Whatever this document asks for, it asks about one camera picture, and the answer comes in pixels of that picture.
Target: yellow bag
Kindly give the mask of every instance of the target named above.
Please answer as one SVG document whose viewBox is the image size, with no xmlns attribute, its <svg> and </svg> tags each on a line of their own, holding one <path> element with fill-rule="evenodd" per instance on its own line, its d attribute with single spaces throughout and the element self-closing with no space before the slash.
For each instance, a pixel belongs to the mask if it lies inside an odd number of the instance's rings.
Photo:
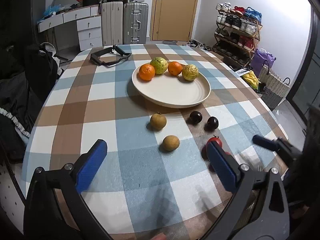
<svg viewBox="0 0 320 240">
<path fill-rule="evenodd" d="M 249 84 L 249 86 L 255 90 L 258 90 L 259 79 L 252 70 L 250 70 L 249 73 L 242 75 L 242 78 Z"/>
</svg>

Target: screw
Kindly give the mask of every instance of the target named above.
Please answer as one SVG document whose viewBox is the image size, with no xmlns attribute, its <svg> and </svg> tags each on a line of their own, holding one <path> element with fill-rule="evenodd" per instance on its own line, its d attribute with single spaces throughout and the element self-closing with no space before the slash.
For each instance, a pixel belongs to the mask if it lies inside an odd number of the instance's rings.
<svg viewBox="0 0 320 240">
<path fill-rule="evenodd" d="M 247 164 L 241 164 L 240 168 L 243 171 L 247 171 L 249 169 L 249 166 Z"/>
<path fill-rule="evenodd" d="M 36 173 L 40 173 L 42 171 L 42 167 L 37 167 L 36 168 Z"/>
<path fill-rule="evenodd" d="M 72 163 L 67 163 L 66 165 L 64 165 L 64 168 L 65 168 L 67 171 L 70 171 L 70 170 L 73 168 L 73 164 L 72 164 Z"/>
<path fill-rule="evenodd" d="M 278 169 L 277 168 L 271 168 L 271 172 L 273 174 L 278 174 Z"/>
</svg>

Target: black backpack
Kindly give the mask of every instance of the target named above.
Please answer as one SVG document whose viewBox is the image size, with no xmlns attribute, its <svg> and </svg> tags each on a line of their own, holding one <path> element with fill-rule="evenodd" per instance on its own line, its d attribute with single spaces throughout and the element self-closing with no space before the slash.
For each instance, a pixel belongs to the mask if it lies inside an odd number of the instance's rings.
<svg viewBox="0 0 320 240">
<path fill-rule="evenodd" d="M 24 59 L 29 86 L 44 103 L 55 85 L 58 65 L 43 45 L 26 47 Z"/>
</svg>

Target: cable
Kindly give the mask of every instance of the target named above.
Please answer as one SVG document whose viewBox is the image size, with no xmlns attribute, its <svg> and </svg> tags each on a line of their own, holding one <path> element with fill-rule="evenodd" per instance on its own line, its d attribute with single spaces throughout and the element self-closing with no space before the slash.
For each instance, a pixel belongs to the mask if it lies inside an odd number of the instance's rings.
<svg viewBox="0 0 320 240">
<path fill-rule="evenodd" d="M 17 193 L 18 193 L 18 195 L 19 195 L 22 203 L 23 203 L 24 205 L 26 205 L 26 198 L 24 197 L 24 195 L 23 195 L 23 193 L 22 193 L 22 191 L 21 191 L 21 188 L 20 188 L 20 186 L 19 186 L 19 184 L 18 184 L 18 182 L 17 182 L 17 179 L 16 179 L 16 177 L 15 177 L 15 175 L 14 175 L 12 169 L 11 169 L 11 166 L 10 166 L 10 163 L 9 163 L 9 160 L 8 160 L 8 157 L 7 157 L 7 154 L 6 154 L 5 150 L 4 150 L 4 147 L 3 147 L 1 141 L 0 141 L 0 146 L 1 146 L 1 148 L 2 148 L 2 151 L 0 151 L 0 152 L 1 152 L 2 156 L 3 156 L 5 166 L 7 167 L 7 170 L 8 170 L 8 172 L 9 172 L 9 175 L 10 175 L 10 178 L 11 178 L 11 180 L 12 180 L 12 183 L 13 183 L 14 187 L 16 188 L 16 191 L 17 191 Z"/>
</svg>

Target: woven basket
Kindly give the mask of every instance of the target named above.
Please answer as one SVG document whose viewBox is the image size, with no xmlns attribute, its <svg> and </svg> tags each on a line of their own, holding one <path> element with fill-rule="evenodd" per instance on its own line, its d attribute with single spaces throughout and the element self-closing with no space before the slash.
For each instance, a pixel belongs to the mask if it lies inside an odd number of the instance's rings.
<svg viewBox="0 0 320 240">
<path fill-rule="evenodd" d="M 265 94 L 262 95 L 261 99 L 270 110 L 273 111 L 290 88 L 290 78 L 285 78 L 284 81 L 282 81 L 281 78 L 270 69 L 269 62 L 265 60 L 259 74 L 259 80 L 266 84 Z"/>
</svg>

